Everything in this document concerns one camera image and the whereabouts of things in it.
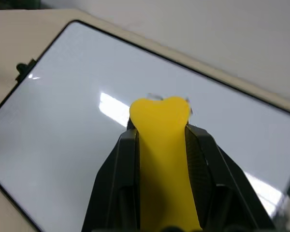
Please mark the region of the black whiteboard marker clip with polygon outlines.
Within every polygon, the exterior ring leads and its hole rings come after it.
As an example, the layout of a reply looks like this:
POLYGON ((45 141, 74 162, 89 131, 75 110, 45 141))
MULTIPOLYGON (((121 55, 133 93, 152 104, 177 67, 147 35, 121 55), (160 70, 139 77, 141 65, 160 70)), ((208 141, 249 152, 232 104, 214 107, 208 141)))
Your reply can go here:
POLYGON ((32 59, 28 64, 18 63, 16 69, 19 75, 16 77, 16 82, 20 84, 31 72, 33 67, 36 65, 36 60, 32 59))

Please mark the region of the yellow whiteboard eraser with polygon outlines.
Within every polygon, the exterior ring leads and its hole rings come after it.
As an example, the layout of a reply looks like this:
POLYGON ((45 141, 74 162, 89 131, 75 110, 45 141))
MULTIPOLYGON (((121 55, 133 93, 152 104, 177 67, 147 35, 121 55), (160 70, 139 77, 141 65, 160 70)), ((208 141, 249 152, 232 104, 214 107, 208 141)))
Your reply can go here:
POLYGON ((141 229, 201 229, 189 181, 185 127, 190 105, 181 97, 138 99, 130 118, 139 134, 141 229))

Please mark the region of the black-framed whiteboard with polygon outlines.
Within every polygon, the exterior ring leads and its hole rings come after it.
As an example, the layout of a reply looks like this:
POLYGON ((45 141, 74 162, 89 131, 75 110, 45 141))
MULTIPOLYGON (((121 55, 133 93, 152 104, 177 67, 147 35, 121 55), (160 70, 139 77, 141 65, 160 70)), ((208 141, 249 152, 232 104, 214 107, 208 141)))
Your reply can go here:
POLYGON ((78 21, 0 107, 0 184, 42 231, 80 232, 129 106, 149 94, 188 98, 190 122, 249 179, 287 187, 290 114, 78 21))

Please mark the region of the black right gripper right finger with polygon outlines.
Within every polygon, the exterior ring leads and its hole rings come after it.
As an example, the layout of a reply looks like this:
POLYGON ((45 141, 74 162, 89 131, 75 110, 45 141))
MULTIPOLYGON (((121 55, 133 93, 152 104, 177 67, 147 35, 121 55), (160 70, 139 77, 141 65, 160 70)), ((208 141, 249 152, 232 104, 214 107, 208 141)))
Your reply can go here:
POLYGON ((187 124, 185 142, 189 181, 204 232, 276 229, 242 169, 212 135, 187 124))

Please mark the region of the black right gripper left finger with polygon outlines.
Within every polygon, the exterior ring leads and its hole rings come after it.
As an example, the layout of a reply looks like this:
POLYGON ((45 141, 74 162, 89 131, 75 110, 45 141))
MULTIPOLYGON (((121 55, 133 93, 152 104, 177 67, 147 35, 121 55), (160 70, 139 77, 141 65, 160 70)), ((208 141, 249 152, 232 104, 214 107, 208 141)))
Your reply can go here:
POLYGON ((140 230, 139 134, 132 121, 99 169, 81 232, 140 230))

